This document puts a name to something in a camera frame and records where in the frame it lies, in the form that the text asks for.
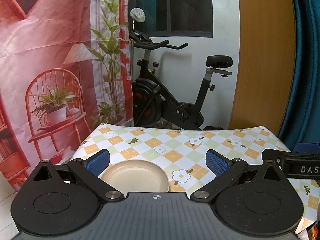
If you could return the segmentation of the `teal curtain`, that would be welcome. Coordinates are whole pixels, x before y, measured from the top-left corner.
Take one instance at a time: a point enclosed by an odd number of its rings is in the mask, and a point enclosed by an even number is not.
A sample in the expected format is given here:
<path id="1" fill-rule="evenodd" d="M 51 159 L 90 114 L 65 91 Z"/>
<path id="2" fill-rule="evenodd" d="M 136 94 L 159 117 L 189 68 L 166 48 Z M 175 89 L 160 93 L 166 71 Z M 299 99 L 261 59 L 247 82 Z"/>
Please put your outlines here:
<path id="1" fill-rule="evenodd" d="M 293 0 L 296 59 L 279 139 L 294 150 L 319 142 L 319 0 Z"/>

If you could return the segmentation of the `beige round plate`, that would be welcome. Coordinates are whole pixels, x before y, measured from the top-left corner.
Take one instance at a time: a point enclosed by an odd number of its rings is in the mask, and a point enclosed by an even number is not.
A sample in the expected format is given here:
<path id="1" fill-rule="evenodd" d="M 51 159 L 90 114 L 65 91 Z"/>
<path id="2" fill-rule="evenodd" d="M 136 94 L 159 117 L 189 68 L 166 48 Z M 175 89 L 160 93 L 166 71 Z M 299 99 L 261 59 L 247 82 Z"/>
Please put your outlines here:
<path id="1" fill-rule="evenodd" d="M 123 195 L 128 192 L 169 192 L 166 173 L 156 164 L 144 160 L 127 160 L 107 168 L 100 179 Z"/>

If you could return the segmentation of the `checkered floral tablecloth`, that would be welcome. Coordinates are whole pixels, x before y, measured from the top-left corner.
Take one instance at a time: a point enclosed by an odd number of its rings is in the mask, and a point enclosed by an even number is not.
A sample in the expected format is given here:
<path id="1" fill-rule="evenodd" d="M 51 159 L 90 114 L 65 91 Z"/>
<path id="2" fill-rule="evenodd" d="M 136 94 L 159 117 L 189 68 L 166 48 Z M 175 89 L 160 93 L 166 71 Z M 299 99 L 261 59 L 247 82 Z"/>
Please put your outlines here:
<path id="1" fill-rule="evenodd" d="M 215 177 L 205 162 L 209 149 L 228 159 L 241 158 L 248 164 L 261 164 L 261 154 L 266 148 L 288 151 L 281 140 L 264 126 L 180 131 L 104 124 L 82 142 L 73 157 L 86 159 L 107 149 L 111 165 L 129 159 L 147 160 L 165 171 L 171 191 L 191 194 Z"/>

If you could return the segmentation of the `wooden door panel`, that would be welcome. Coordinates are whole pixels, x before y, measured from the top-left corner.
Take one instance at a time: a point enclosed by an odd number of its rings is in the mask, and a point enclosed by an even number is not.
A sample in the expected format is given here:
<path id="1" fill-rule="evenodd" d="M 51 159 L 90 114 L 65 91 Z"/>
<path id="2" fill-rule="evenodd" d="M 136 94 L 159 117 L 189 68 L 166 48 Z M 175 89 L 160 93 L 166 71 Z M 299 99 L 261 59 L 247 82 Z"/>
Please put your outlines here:
<path id="1" fill-rule="evenodd" d="M 239 0 L 238 77 L 229 128 L 265 126 L 278 134 L 296 58 L 292 0 Z"/>

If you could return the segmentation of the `black exercise bike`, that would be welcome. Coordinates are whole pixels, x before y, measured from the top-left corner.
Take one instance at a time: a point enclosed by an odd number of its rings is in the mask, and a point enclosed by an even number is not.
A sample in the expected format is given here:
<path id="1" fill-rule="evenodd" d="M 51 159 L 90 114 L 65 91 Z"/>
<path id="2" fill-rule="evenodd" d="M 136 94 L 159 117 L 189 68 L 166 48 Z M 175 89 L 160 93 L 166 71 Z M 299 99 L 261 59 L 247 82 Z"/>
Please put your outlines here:
<path id="1" fill-rule="evenodd" d="M 137 30 L 130 31 L 139 74 L 132 83 L 135 126 L 154 127 L 166 121 L 184 130 L 224 129 L 230 106 L 217 88 L 218 77 L 232 75 L 233 59 L 227 55 L 198 56 L 195 62 L 188 43 L 174 46 L 168 40 L 153 42 Z"/>

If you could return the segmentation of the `red printed backdrop cloth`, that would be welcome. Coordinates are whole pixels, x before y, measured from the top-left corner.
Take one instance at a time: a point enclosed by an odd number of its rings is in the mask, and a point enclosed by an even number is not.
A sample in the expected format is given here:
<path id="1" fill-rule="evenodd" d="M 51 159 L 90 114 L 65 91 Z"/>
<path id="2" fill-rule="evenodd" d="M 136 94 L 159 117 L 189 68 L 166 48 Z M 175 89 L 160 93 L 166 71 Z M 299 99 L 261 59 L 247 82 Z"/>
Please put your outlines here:
<path id="1" fill-rule="evenodd" d="M 19 190 L 133 117 L 129 0 L 1 0 L 1 174 Z"/>

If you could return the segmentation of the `dark window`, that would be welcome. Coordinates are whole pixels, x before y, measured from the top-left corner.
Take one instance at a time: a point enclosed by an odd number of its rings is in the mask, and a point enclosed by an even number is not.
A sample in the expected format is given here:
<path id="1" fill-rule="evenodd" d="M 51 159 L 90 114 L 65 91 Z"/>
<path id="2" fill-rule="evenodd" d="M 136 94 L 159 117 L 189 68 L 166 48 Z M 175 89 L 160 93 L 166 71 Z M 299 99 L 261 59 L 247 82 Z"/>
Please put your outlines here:
<path id="1" fill-rule="evenodd" d="M 130 27 L 149 37 L 213 37 L 212 0 L 129 0 L 129 10 L 140 8 L 145 22 Z"/>

